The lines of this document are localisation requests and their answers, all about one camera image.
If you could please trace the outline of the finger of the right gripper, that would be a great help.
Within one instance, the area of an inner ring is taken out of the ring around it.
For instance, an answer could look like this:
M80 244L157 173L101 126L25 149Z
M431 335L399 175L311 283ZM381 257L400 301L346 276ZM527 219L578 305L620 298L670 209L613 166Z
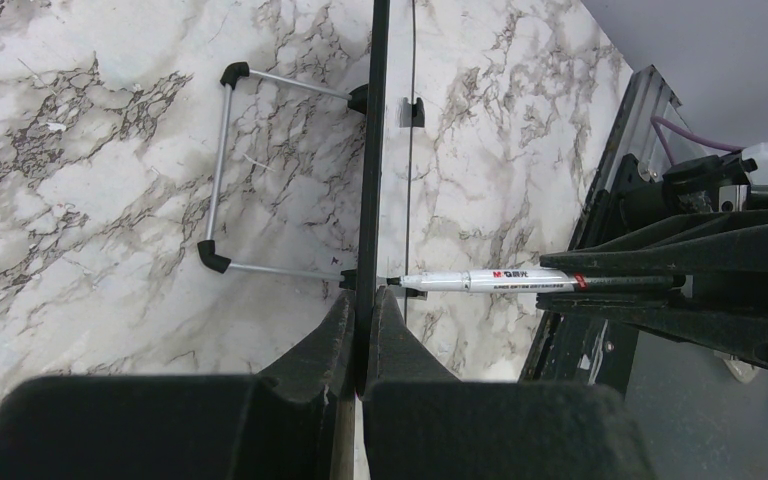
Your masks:
M569 272L768 273L768 210L679 215L602 245L546 254Z
M768 308L696 301L662 293L543 293L537 307L561 315L619 322L689 342L768 370Z

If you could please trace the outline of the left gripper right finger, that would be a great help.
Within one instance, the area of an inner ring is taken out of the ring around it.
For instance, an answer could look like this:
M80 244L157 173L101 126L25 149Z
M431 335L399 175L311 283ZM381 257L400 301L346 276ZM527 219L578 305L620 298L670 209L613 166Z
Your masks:
M638 425L613 389L463 381L411 333L380 288L362 398L374 479L652 479Z

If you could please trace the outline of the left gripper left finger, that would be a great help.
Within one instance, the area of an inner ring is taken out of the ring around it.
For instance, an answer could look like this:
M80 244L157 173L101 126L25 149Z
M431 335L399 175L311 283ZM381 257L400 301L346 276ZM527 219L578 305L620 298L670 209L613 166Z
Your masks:
M352 473L355 297L255 374L48 376L0 406L0 479Z

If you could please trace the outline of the black white marker pen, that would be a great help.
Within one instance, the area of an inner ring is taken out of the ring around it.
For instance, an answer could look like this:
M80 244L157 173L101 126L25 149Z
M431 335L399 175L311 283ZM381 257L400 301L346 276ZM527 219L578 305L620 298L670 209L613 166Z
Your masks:
M422 272L390 277L386 283L425 293L503 294L661 291L680 288L685 281L675 275L599 276L529 268Z

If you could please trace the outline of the black framed whiteboard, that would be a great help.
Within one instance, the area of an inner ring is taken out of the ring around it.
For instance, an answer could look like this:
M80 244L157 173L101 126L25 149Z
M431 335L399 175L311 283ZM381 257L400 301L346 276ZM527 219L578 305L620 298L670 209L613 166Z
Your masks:
M408 267L415 7L376 1L373 8L353 347L358 395L370 383L376 293Z

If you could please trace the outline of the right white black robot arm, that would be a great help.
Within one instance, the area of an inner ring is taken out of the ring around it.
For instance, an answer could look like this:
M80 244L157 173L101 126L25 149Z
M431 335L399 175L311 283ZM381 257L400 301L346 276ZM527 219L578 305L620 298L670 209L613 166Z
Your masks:
M730 354L768 370L768 195L754 197L755 161L708 156L623 193L625 233L542 258L583 276L540 309L610 320Z

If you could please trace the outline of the silver black whiteboard stand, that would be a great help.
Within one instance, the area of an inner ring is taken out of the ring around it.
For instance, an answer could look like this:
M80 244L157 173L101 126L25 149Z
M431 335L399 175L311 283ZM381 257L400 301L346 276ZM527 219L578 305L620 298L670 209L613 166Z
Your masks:
M197 256L274 291L357 281L370 63L332 79L227 66Z

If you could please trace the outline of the black aluminium base frame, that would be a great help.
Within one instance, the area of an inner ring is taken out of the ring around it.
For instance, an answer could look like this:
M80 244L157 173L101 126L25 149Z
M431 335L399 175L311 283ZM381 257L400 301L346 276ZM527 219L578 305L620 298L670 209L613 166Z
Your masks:
M653 67L623 96L586 206L566 252L622 236L620 196L658 183L673 166L656 116L677 100ZM708 155L677 142L689 161ZM525 380L573 380L618 392L661 479L768 479L768 370L619 322L545 311L522 371Z

